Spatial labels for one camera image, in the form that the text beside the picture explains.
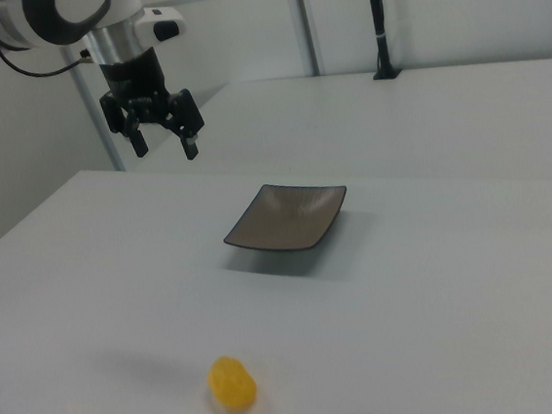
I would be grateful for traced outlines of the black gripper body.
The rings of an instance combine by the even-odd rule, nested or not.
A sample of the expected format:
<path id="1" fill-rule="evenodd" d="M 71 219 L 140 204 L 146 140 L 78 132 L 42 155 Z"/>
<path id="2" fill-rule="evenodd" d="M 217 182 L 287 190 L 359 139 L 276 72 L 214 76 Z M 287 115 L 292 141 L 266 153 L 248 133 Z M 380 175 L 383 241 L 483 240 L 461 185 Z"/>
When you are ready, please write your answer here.
<path id="1" fill-rule="evenodd" d="M 163 120 L 166 108 L 163 101 L 169 93 L 165 76 L 154 50 L 150 49 L 125 63 L 100 65 L 100 71 L 114 97 L 123 110 L 130 103 L 137 103 L 135 112 L 141 123 L 156 123 Z"/>

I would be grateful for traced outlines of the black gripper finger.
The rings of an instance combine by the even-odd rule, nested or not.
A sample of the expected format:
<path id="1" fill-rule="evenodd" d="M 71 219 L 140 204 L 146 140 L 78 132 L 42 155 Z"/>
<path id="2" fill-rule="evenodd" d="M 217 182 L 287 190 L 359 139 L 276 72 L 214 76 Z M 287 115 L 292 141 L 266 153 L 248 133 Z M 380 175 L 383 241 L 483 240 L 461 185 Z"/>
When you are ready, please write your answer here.
<path id="1" fill-rule="evenodd" d="M 202 113 L 192 94 L 181 90 L 178 94 L 169 94 L 163 101 L 166 108 L 162 125 L 181 141 L 186 158 L 193 161 L 199 154 L 197 137 L 204 126 Z"/>
<path id="2" fill-rule="evenodd" d="M 130 107 L 127 113 L 124 113 L 120 103 L 111 92 L 102 96 L 99 104 L 110 132 L 123 135 L 133 147 L 138 158 L 147 155 L 148 145 L 139 129 L 140 122 L 136 112 Z"/>

